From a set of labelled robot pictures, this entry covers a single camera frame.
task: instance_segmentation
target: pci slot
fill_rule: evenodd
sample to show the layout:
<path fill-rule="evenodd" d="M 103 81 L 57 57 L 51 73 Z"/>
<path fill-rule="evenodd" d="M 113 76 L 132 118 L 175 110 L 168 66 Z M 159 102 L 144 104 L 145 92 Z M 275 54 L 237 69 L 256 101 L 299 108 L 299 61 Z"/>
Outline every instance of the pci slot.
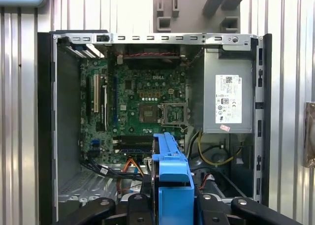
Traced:
<path fill-rule="evenodd" d="M 99 75 L 94 75 L 94 112 L 98 113 L 98 98 L 99 98 Z"/>

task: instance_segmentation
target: sticker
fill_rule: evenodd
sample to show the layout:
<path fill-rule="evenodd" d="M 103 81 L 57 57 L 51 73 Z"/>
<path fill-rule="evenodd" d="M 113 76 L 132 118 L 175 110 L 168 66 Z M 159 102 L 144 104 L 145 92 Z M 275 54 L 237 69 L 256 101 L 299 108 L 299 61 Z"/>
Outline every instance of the sticker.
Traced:
<path fill-rule="evenodd" d="M 140 193 L 141 183 L 139 183 L 138 181 L 132 181 L 131 185 L 130 185 L 130 190 L 133 191 L 133 192 Z"/>
<path fill-rule="evenodd" d="M 231 128 L 226 125 L 221 124 L 220 129 L 229 132 Z"/>
<path fill-rule="evenodd" d="M 216 75 L 216 123 L 242 123 L 242 78 L 238 75 Z"/>
<path fill-rule="evenodd" d="M 100 170 L 100 173 L 102 173 L 102 174 L 104 174 L 104 175 L 106 175 L 107 172 L 108 172 L 108 170 L 107 170 L 106 168 L 103 168 L 103 167 L 102 167 L 102 169 Z"/>

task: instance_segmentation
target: motherboard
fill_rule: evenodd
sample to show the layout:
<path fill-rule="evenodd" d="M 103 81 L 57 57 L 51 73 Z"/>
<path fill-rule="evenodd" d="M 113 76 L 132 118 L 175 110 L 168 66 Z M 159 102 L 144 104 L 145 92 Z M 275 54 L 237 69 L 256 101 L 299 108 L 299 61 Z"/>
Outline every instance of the motherboard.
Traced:
<path fill-rule="evenodd" d="M 149 157 L 154 133 L 180 146 L 188 122 L 186 68 L 129 68 L 107 59 L 81 63 L 81 151 L 98 162 Z"/>

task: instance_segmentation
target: chip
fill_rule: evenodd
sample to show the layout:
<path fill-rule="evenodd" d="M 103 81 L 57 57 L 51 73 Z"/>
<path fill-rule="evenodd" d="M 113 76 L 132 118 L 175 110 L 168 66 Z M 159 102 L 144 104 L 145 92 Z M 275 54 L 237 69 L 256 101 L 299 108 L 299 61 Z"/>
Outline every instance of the chip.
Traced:
<path fill-rule="evenodd" d="M 139 106 L 139 121 L 156 123 L 158 121 L 158 106 L 156 104 L 141 104 Z"/>
<path fill-rule="evenodd" d="M 131 90 L 132 89 L 132 82 L 130 80 L 125 81 L 125 90 Z"/>

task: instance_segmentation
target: metal frame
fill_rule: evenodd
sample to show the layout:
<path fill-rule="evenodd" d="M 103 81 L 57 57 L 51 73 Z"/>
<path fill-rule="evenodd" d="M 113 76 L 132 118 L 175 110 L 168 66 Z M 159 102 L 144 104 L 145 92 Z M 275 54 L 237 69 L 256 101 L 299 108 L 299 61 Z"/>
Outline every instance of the metal frame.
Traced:
<path fill-rule="evenodd" d="M 252 34 L 221 33 L 52 33 L 53 39 L 68 38 L 73 44 L 182 44 L 182 45 L 224 45 L 225 50 L 250 51 Z M 106 36 L 109 41 L 98 41 L 99 36 Z"/>
<path fill-rule="evenodd" d="M 102 41 L 98 42 L 99 37 L 106 37 L 108 39 L 107 42 Z M 251 34 L 220 34 L 220 33 L 152 33 L 147 35 L 120 35 L 115 33 L 86 33 L 86 32 L 76 32 L 69 33 L 68 31 L 52 33 L 53 39 L 53 63 L 57 63 L 57 47 L 58 47 L 58 39 L 59 38 L 67 38 L 69 42 L 73 44 L 94 44 L 94 45 L 115 45 L 115 44 L 129 44 L 129 43 L 140 43 L 140 44 L 179 44 L 179 45 L 202 45 L 202 46 L 218 46 L 222 45 L 224 50 L 231 51 L 251 51 L 253 48 L 256 49 L 256 59 L 259 59 L 260 50 L 263 49 L 263 37 L 251 35 Z M 258 45 L 256 47 L 252 47 L 253 44 L 252 39 L 256 39 Z M 263 87 L 258 86 L 259 70 L 264 71 L 263 63 L 256 62 L 256 87 L 255 87 L 255 99 L 254 102 L 263 102 Z M 54 125 L 57 125 L 57 71 L 54 71 L 55 81 L 53 82 L 53 110 L 55 119 L 52 121 Z M 254 138 L 254 165 L 262 165 L 262 162 L 259 161 L 262 158 L 262 135 L 259 136 L 258 122 L 260 121 L 260 127 L 263 127 L 263 109 L 255 109 L 253 113 L 253 122 L 254 129 L 253 133 L 255 134 Z M 55 160 L 55 170 L 54 173 L 58 175 L 58 158 L 57 158 L 57 128 L 53 131 L 53 148 L 54 148 L 54 160 Z M 261 170 L 253 171 L 253 199 L 256 201 L 261 201 Z M 55 175 L 55 186 L 54 186 L 54 194 L 55 194 L 55 207 L 56 211 L 58 211 L 58 177 Z"/>

